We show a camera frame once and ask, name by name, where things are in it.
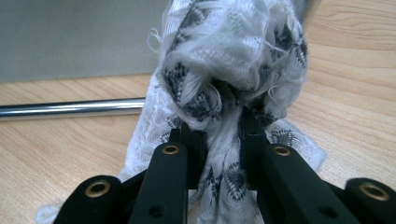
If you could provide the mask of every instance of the wood grain surface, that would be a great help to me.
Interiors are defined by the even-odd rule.
[[[287,119],[328,153],[319,175],[396,189],[396,2],[324,0],[310,68]],[[149,75],[0,83],[0,105],[140,97]],[[2,223],[34,223],[83,180],[117,175],[138,116],[0,121]]]

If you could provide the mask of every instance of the chrome bar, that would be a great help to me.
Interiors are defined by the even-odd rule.
[[[0,120],[140,114],[144,103],[145,98],[129,98],[36,105],[0,105]]]

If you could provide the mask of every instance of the white lace fabric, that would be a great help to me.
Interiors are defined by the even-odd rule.
[[[307,67],[291,1],[174,0],[163,15],[160,41],[159,66],[120,179],[147,169],[154,149],[185,121],[207,133],[209,149],[199,188],[190,192],[189,223],[263,223],[239,164],[242,107],[253,112],[270,143],[295,148],[314,170],[325,159],[284,119]]]

